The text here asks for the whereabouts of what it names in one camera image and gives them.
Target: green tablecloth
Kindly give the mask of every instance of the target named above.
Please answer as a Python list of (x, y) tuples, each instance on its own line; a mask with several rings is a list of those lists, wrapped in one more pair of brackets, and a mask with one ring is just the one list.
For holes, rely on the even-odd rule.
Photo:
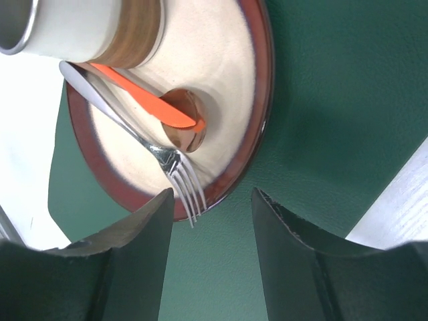
[[(235, 192), (173, 227), (160, 320), (267, 320), (250, 191), (345, 236), (428, 132), (428, 2), (269, 0), (276, 92)], [(98, 186), (60, 106), (49, 210), (71, 240), (127, 212)]]

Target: cup rim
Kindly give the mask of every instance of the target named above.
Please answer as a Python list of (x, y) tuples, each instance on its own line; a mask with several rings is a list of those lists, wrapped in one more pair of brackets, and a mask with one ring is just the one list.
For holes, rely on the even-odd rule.
[(27, 25), (25, 26), (21, 39), (12, 48), (3, 48), (0, 46), (0, 53), (12, 56), (24, 50), (29, 42), (31, 34), (33, 33), (35, 18), (37, 16), (37, 12), (39, 11), (40, 2), (41, 0), (31, 0), (31, 9), (27, 20)]

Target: silver fork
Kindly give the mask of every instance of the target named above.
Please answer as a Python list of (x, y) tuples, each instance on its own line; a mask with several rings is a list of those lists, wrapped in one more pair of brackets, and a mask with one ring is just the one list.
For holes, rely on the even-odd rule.
[(207, 210), (207, 200), (190, 160), (177, 149), (152, 144), (137, 134), (138, 131), (135, 127), (114, 110), (113, 106), (119, 106), (120, 102), (112, 95), (108, 95), (109, 103), (99, 93), (97, 88), (86, 79), (86, 72), (84, 70), (68, 62), (60, 62), (60, 71), (67, 82), (79, 94), (85, 97), (87, 101), (109, 117), (109, 119), (122, 127), (156, 158), (162, 171), (179, 194), (190, 225), (194, 227), (197, 215), (200, 216), (203, 211)]

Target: orange knife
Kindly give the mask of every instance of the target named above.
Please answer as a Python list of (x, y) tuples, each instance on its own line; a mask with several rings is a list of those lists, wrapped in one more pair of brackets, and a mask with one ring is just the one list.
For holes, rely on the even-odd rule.
[(100, 64), (91, 64), (91, 66), (125, 89), (149, 114), (164, 124), (175, 128), (188, 128), (196, 125), (196, 120), (134, 84), (113, 68)]

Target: fork handle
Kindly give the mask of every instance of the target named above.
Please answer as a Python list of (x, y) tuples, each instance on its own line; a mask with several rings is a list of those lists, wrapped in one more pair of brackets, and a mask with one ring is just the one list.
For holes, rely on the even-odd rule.
[[(149, 152), (153, 154), (152, 148), (154, 147), (147, 140), (143, 139), (140, 135), (137, 134), (137, 131), (133, 125), (129, 124), (125, 119), (120, 117), (120, 115), (114, 111), (114, 109), (107, 103), (104, 97), (95, 89), (95, 87), (89, 83), (89, 81), (84, 77), (85, 71), (77, 66), (73, 66), (69, 62), (61, 61), (60, 62), (60, 72), (64, 76), (65, 80), (74, 88), (76, 91), (81, 94), (89, 103), (95, 106), (99, 111), (104, 115), (109, 117), (122, 129), (124, 129), (129, 135), (135, 138), (141, 145), (143, 145)], [(111, 95), (111, 99), (117, 100), (114, 95)]]

